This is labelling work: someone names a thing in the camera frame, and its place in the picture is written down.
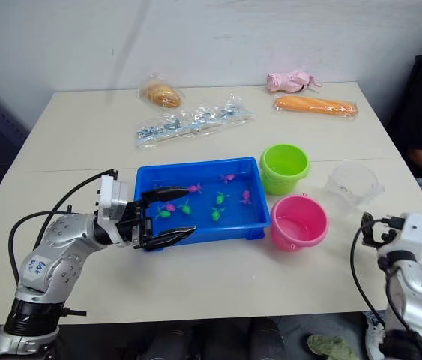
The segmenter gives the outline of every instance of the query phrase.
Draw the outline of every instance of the toy fish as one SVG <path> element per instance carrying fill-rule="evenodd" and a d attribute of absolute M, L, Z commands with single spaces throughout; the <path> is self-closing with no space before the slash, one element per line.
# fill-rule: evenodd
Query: toy fish
<path fill-rule="evenodd" d="M 211 208 L 212 210 L 212 214 L 211 214 L 211 218 L 212 221 L 218 221 L 220 219 L 220 213 L 224 211 L 223 208 Z"/>
<path fill-rule="evenodd" d="M 242 200 L 240 201 L 240 203 L 243 203 L 243 204 L 252 204 L 251 201 L 250 201 L 250 191 L 245 190 L 242 193 Z"/>
<path fill-rule="evenodd" d="M 171 213 L 170 213 L 169 211 L 167 211 L 167 210 L 162 210 L 162 208 L 158 208 L 158 209 L 157 209 L 157 216 L 156 216 L 156 220 L 157 220 L 158 218 L 165 219 L 165 218 L 168 218 L 169 216 L 171 216 Z"/>
<path fill-rule="evenodd" d="M 202 194 L 202 187 L 201 187 L 201 183 L 198 182 L 196 185 L 191 185 L 187 188 L 189 190 L 190 193 L 195 193 L 198 192 L 199 194 Z"/>
<path fill-rule="evenodd" d="M 234 174 L 228 174 L 228 175 L 221 175 L 221 179 L 224 181 L 224 184 L 227 185 L 228 182 L 234 180 Z"/>
<path fill-rule="evenodd" d="M 182 209 L 182 213 L 186 215 L 190 215 L 192 211 L 190 210 L 190 206 L 187 204 L 189 202 L 189 199 L 186 200 L 185 204 L 182 204 L 178 206 L 178 208 Z"/>
<path fill-rule="evenodd" d="M 222 203 L 224 203 L 224 200 L 230 197 L 230 195 L 224 195 L 223 193 L 220 193 L 219 191 L 217 192 L 217 197 L 216 197 L 216 204 L 221 205 Z"/>
<path fill-rule="evenodd" d="M 175 212 L 175 206 L 173 204 L 171 204 L 170 202 L 168 202 L 167 204 L 165 204 L 164 208 L 168 212 Z"/>

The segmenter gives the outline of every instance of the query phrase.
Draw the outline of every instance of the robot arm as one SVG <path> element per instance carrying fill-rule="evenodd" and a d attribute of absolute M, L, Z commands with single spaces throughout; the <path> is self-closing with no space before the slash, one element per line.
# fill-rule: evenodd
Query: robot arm
<path fill-rule="evenodd" d="M 187 189 L 163 187 L 127 202 L 127 185 L 103 176 L 98 210 L 66 214 L 47 229 L 43 241 L 22 262 L 19 283 L 7 321 L 0 328 L 0 356 L 30 355 L 53 359 L 53 342 L 61 316 L 85 315 L 64 307 L 87 257 L 115 244 L 152 250 L 173 245 L 195 227 L 171 229 L 154 236 L 150 203 L 185 196 Z"/>
<path fill-rule="evenodd" d="M 368 214 L 363 220 L 369 220 Z M 378 265 L 385 272 L 389 306 L 381 350 L 386 359 L 422 359 L 422 215 L 384 219 L 393 227 L 384 242 L 364 231 L 363 243 L 378 248 Z"/>

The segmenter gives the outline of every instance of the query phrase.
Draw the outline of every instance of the green plastic bucket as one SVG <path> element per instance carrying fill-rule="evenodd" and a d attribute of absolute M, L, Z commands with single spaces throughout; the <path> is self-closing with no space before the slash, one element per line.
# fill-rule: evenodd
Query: green plastic bucket
<path fill-rule="evenodd" d="M 278 144 L 267 148 L 261 155 L 261 180 L 266 193 L 285 195 L 309 172 L 306 153 L 297 146 Z"/>

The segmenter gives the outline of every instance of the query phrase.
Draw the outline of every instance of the pink plastic bucket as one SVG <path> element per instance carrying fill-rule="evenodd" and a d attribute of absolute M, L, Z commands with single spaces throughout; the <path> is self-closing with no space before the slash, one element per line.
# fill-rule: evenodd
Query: pink plastic bucket
<path fill-rule="evenodd" d="M 307 196 L 288 196 L 271 210 L 271 236 L 284 251 L 298 251 L 321 242 L 328 232 L 324 209 Z"/>

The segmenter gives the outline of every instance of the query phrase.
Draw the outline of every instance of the pink toy fish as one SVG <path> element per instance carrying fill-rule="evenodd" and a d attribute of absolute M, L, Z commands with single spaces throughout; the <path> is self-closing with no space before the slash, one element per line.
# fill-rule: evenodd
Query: pink toy fish
<path fill-rule="evenodd" d="M 234 180 L 234 174 L 228 174 L 228 175 L 221 175 L 220 178 L 224 181 L 224 184 L 227 185 L 228 182 Z"/>
<path fill-rule="evenodd" d="M 168 202 L 167 204 L 165 204 L 164 208 L 168 212 L 175 212 L 175 206 L 173 204 L 171 204 L 170 202 Z"/>
<path fill-rule="evenodd" d="M 187 189 L 189 190 L 190 193 L 197 192 L 199 194 L 202 194 L 202 191 L 201 191 L 202 190 L 202 187 L 201 187 L 201 183 L 200 182 L 198 182 L 196 185 L 189 186 Z"/>
<path fill-rule="evenodd" d="M 241 203 L 243 203 L 243 204 L 252 204 L 252 203 L 251 203 L 251 201 L 250 201 L 250 191 L 245 190 L 245 191 L 242 193 L 242 200 L 241 200 Z"/>

